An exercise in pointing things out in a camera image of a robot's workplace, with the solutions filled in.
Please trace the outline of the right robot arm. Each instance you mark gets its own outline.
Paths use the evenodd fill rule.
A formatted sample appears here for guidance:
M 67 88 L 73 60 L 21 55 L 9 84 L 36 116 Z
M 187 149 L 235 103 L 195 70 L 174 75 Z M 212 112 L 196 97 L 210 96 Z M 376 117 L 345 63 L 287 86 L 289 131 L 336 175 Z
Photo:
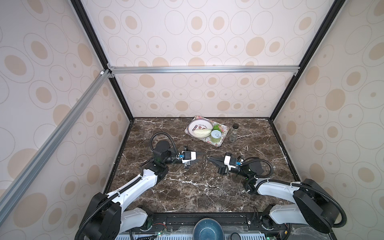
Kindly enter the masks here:
M 257 221 L 267 231 L 279 225 L 301 224 L 328 234 L 333 228 L 347 224 L 348 217 L 342 206 L 312 179 L 302 182 L 272 179 L 273 165 L 257 157 L 235 158 L 227 153 L 224 157 L 208 157 L 207 160 L 218 167 L 220 175 L 233 173 L 244 177 L 246 193 L 290 202 L 288 205 L 270 204 L 257 215 Z

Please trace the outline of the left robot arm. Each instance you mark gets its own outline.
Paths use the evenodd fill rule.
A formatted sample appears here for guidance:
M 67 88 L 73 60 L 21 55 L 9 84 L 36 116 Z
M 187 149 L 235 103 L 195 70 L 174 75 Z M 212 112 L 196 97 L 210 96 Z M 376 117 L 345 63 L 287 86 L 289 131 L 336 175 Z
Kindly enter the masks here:
M 76 240 L 114 240 L 118 234 L 148 224 L 149 210 L 128 206 L 148 189 L 156 186 L 169 172 L 169 165 L 188 167 L 206 158 L 203 152 L 184 147 L 179 151 L 172 137 L 155 133 L 150 138 L 153 156 L 139 166 L 140 173 L 122 187 L 108 194 L 97 193 L 91 199 L 75 234 Z

